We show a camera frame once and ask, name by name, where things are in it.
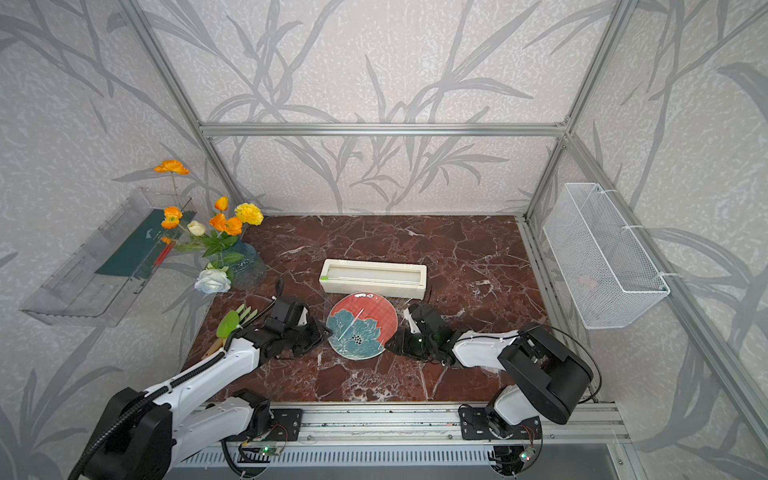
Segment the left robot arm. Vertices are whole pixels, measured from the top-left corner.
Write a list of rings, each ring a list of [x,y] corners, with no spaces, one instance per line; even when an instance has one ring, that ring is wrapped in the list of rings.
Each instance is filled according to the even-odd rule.
[[[221,346],[176,376],[143,391],[125,388],[107,403],[76,461],[72,479],[161,479],[208,445],[269,435],[279,423],[267,398],[241,389],[208,408],[203,402],[290,351],[311,352],[331,330],[306,304],[274,298],[261,312],[241,306],[220,323]]]

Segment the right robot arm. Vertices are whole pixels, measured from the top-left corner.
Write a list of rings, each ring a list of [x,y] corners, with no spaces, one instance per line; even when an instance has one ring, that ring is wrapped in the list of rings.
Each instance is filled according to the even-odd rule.
[[[534,441],[541,437],[536,423],[542,418],[557,425],[569,421],[594,379],[587,363],[540,324],[505,333],[454,329],[425,303],[403,315],[408,326],[385,343],[388,351],[443,367],[504,371],[512,378],[484,408],[459,409],[468,427],[465,439]]]

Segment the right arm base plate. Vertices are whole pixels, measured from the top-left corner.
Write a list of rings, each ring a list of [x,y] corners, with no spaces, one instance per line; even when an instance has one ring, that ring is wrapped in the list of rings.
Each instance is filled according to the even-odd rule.
[[[487,407],[462,404],[458,415],[463,440],[504,440],[513,434],[512,427]]]

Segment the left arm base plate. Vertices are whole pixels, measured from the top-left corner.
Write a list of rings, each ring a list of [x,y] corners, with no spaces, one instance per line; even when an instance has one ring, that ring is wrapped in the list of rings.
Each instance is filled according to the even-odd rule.
[[[295,442],[304,411],[298,408],[257,412],[241,436],[250,441]]]

